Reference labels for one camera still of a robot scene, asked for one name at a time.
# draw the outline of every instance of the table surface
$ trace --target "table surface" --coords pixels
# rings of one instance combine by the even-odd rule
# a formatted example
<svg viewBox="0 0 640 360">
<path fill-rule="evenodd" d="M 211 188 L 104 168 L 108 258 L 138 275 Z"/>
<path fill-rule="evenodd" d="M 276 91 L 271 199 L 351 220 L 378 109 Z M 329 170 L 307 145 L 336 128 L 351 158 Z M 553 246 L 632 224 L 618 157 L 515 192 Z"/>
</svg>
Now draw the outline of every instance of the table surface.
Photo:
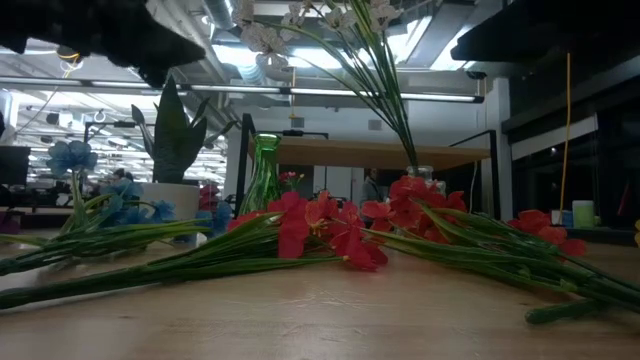
<svg viewBox="0 0 640 360">
<path fill-rule="evenodd" d="M 640 280 L 640 250 L 590 245 L 588 260 Z M 0 289 L 166 255 L 0 278 Z M 344 264 L 151 286 L 0 311 L 0 359 L 634 359 L 640 316 L 612 310 L 544 326 L 524 313 L 564 298 L 391 253 Z"/>
</svg>

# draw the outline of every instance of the white pot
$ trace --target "white pot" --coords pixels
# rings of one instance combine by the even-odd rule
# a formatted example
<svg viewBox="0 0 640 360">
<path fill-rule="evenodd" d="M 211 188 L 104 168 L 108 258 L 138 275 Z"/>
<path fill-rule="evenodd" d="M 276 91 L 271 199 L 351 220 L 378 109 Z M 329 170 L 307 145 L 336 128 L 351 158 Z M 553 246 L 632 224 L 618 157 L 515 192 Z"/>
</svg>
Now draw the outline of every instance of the white pot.
<svg viewBox="0 0 640 360">
<path fill-rule="evenodd" d="M 141 201 L 164 200 L 176 205 L 176 220 L 189 220 L 196 217 L 200 199 L 200 188 L 192 185 L 140 183 L 144 194 Z"/>
</svg>

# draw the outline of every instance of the shelf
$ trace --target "shelf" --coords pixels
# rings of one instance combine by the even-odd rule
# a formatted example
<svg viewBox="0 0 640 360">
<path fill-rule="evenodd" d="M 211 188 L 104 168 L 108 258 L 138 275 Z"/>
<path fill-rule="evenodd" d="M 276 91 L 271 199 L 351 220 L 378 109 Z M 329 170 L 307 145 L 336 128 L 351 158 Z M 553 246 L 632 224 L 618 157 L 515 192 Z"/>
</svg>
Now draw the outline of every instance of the shelf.
<svg viewBox="0 0 640 360">
<path fill-rule="evenodd" d="M 253 157 L 253 142 L 249 154 Z M 488 159 L 488 149 L 439 146 L 416 147 L 419 164 L 446 170 Z M 285 137 L 278 147 L 278 163 L 283 165 L 344 166 L 378 169 L 406 169 L 409 166 L 400 144 L 338 141 Z"/>
</svg>

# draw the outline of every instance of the potted plant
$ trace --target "potted plant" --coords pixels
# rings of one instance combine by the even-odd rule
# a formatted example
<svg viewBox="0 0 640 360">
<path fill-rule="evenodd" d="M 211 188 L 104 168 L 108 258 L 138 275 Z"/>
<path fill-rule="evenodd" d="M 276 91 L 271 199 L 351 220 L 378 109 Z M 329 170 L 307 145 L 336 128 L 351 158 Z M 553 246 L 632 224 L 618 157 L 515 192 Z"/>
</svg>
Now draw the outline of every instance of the potted plant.
<svg viewBox="0 0 640 360">
<path fill-rule="evenodd" d="M 189 121 L 176 83 L 169 77 L 162 90 L 160 104 L 156 106 L 155 136 L 147 128 L 142 111 L 131 105 L 131 116 L 140 127 L 144 147 L 154 161 L 153 183 L 143 184 L 144 195 L 141 200 L 174 203 L 178 220 L 192 219 L 198 211 L 199 189 L 182 184 L 185 171 L 196 160 L 205 143 L 215 141 L 234 124 L 231 122 L 214 135 L 206 137 L 207 119 L 204 112 L 207 103 L 208 99 L 203 101 L 193 120 Z"/>
</svg>

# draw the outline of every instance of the green glass vase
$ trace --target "green glass vase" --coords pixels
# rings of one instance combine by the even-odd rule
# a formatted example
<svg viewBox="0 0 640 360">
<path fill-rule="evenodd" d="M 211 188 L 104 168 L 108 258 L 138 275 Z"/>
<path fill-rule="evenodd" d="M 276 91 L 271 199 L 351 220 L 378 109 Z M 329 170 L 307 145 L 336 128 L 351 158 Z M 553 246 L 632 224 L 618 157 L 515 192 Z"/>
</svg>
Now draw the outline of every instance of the green glass vase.
<svg viewBox="0 0 640 360">
<path fill-rule="evenodd" d="M 280 198 L 276 154 L 280 137 L 273 134 L 256 134 L 256 152 L 253 158 L 253 176 L 249 190 L 240 205 L 240 215 L 256 210 L 267 210 L 267 205 Z"/>
</svg>

